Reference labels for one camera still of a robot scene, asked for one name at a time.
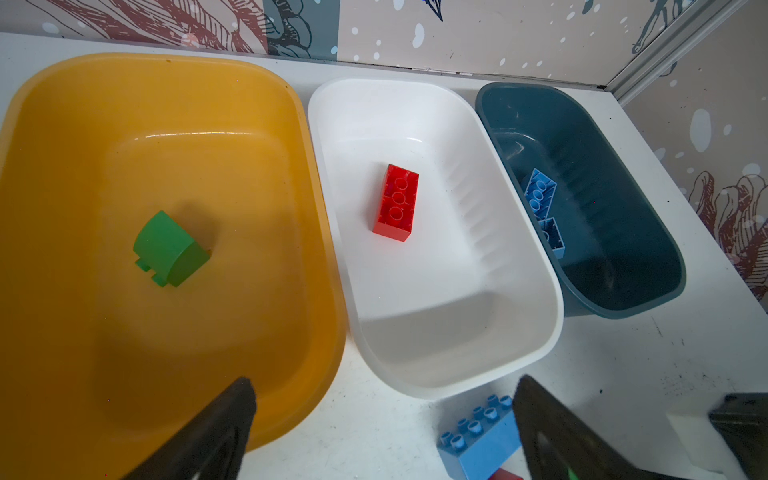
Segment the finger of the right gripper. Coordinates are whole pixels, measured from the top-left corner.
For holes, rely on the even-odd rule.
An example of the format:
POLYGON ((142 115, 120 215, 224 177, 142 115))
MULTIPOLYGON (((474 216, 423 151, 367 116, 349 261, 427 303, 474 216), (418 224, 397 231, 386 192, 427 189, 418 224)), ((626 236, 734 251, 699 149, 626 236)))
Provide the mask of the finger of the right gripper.
POLYGON ((748 479, 767 478, 767 394, 731 393, 709 412, 748 479))

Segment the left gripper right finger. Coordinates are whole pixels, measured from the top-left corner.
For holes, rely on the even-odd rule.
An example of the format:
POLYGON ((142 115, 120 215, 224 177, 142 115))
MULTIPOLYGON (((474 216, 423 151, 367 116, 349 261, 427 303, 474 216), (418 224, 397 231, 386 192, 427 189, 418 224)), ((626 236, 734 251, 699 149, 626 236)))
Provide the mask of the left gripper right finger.
POLYGON ((631 464, 530 375, 519 380, 512 406, 533 479, 667 477, 631 464))

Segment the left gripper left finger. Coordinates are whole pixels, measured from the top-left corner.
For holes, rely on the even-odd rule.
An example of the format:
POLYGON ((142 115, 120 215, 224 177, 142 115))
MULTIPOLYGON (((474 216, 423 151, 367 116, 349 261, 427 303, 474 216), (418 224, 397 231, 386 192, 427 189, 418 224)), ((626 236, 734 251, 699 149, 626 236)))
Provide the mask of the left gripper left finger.
POLYGON ((257 411, 246 377, 236 379, 127 479, 235 479, 257 411))

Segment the small red lego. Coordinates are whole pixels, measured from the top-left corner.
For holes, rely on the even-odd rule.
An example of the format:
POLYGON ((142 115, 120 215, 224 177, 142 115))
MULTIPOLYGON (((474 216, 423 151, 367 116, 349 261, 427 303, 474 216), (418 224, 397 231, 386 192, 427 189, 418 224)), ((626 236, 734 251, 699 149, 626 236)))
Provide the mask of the small red lego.
POLYGON ((500 468, 489 477, 489 480, 523 480, 523 478, 515 473, 500 468))

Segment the white plastic bin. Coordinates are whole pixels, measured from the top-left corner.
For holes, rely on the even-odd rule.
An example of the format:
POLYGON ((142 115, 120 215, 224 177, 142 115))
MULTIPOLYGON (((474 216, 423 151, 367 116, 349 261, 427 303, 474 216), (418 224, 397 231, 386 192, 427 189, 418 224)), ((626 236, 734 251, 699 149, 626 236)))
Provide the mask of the white plastic bin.
POLYGON ((342 79, 312 94, 308 120, 350 329, 384 383, 446 398, 553 349, 561 287, 465 99, 423 82, 342 79), (405 242, 372 231, 389 164, 420 176, 405 242))

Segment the teal plastic bin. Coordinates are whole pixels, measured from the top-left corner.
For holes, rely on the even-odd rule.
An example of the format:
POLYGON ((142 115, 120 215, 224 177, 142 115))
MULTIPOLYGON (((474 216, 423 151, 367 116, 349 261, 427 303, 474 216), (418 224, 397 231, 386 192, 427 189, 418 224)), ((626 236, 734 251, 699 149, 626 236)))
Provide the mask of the teal plastic bin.
POLYGON ((568 317, 623 319, 680 296, 681 252, 592 116, 547 86, 491 83, 475 110, 558 276, 568 317), (525 198, 532 170, 557 183, 556 259, 525 198))

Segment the green rounded lego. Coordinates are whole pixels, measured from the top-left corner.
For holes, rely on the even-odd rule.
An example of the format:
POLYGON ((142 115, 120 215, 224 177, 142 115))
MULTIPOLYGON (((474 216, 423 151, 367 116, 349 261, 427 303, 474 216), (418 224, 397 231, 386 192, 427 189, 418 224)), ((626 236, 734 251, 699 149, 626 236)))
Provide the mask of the green rounded lego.
POLYGON ((210 253, 164 211, 140 230, 133 251, 138 256, 135 264, 144 272, 152 270, 152 280, 160 287, 180 286, 210 259, 210 253))

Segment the blue lego diagonal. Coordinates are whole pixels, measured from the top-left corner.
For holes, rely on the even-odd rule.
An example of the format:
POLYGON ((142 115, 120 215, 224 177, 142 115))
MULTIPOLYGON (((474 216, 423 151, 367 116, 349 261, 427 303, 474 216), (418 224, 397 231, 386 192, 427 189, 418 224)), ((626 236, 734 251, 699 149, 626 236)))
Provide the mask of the blue lego diagonal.
POLYGON ((565 254, 565 244, 559 227, 554 217, 548 217, 538 221, 545 239, 556 259, 562 259, 565 254))

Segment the yellow plastic bin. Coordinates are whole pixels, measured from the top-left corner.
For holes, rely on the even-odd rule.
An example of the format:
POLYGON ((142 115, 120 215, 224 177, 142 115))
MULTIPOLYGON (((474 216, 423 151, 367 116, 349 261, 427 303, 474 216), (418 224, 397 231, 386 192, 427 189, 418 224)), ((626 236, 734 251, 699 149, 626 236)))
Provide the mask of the yellow plastic bin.
POLYGON ((95 54, 48 67, 1 130, 1 475, 116 479, 240 377, 247 446, 338 370, 346 312, 302 102, 244 62, 95 54), (158 286, 159 211, 210 259, 158 286))

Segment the blue long lego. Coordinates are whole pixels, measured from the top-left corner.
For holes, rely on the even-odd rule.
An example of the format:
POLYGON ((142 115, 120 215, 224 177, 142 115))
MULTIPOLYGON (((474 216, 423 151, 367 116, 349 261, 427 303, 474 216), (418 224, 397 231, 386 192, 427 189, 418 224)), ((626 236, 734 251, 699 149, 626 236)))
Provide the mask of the blue long lego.
POLYGON ((537 168, 532 170, 525 189, 525 198, 537 220, 549 216, 557 188, 557 183, 537 168))

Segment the red long lego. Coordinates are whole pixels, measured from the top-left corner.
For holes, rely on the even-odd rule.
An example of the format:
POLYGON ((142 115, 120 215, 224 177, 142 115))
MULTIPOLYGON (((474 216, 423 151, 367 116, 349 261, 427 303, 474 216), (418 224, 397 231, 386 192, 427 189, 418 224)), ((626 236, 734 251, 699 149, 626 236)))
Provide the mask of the red long lego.
POLYGON ((419 174, 389 164, 372 231, 405 242, 412 233, 419 174))

